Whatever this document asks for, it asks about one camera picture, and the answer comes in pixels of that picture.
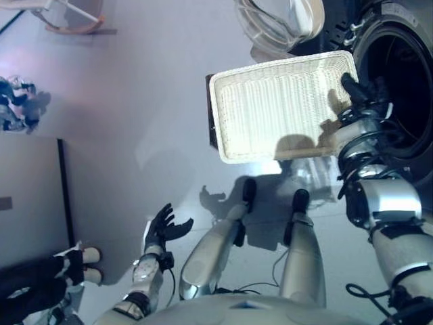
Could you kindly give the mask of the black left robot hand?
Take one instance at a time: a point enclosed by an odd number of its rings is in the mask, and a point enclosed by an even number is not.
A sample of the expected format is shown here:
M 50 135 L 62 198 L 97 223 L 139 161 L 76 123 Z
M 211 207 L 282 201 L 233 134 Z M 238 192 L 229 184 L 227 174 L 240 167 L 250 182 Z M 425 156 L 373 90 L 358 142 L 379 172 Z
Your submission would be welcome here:
M 144 250 L 153 246 L 159 246 L 163 251 L 166 250 L 166 243 L 186 236 L 193 227 L 193 219 L 189 218 L 186 222 L 176 224 L 173 206 L 166 204 L 150 222 L 147 234 L 144 238 Z

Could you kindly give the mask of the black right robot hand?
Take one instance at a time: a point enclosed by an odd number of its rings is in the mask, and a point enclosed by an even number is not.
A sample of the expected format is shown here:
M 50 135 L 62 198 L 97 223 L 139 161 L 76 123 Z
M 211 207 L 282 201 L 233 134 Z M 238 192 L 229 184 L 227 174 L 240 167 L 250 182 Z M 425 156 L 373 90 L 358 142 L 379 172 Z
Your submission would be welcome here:
M 348 73 L 345 72 L 341 79 L 344 90 L 349 94 L 352 102 L 352 109 L 356 113 L 372 114 L 384 118 L 388 112 L 390 96 L 386 81 L 379 76 L 363 86 Z

